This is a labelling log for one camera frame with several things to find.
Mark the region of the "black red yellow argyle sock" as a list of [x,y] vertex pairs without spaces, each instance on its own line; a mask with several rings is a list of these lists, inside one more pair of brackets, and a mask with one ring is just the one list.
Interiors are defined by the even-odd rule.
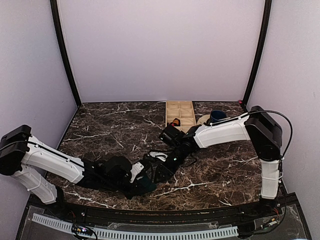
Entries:
[[181,121],[178,118],[173,119],[168,123],[168,125],[173,126],[173,127],[180,127],[181,126]]

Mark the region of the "dark green sock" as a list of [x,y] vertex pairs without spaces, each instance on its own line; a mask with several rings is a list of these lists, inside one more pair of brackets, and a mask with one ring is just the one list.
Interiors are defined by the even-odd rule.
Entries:
[[147,175],[140,176],[136,179],[137,191],[139,195],[144,195],[153,192],[157,186]]

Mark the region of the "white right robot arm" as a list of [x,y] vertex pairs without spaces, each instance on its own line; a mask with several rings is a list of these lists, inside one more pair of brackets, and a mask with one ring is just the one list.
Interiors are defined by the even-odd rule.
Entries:
[[168,124],[159,138],[173,150],[156,167],[154,181],[161,183],[169,180],[195,151],[229,142],[251,141],[261,162],[262,179],[260,196],[263,200],[255,205],[255,213],[266,217],[274,210],[273,200],[278,194],[283,158],[282,134],[280,125],[258,105],[238,117],[192,126],[188,132]]

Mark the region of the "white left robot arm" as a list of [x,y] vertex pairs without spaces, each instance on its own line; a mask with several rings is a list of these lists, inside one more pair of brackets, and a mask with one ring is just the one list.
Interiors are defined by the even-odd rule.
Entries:
[[90,161],[64,154],[39,141],[31,127],[20,127],[0,140],[0,173],[19,181],[60,218],[67,218],[70,206],[64,202],[63,190],[48,182],[36,170],[43,169],[83,188],[114,190],[127,199],[144,195],[156,186],[147,175],[147,166],[132,164],[123,156]]

